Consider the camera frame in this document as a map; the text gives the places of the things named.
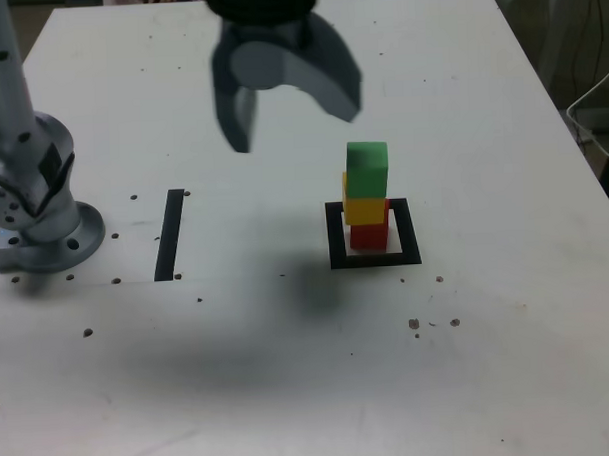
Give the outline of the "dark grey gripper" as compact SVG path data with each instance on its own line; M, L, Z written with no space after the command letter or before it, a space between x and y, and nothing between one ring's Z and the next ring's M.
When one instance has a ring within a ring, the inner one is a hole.
M342 121L360 113L361 71L339 33L316 13L276 25L222 21L211 58L215 115L235 152L251 151L255 91L292 86Z

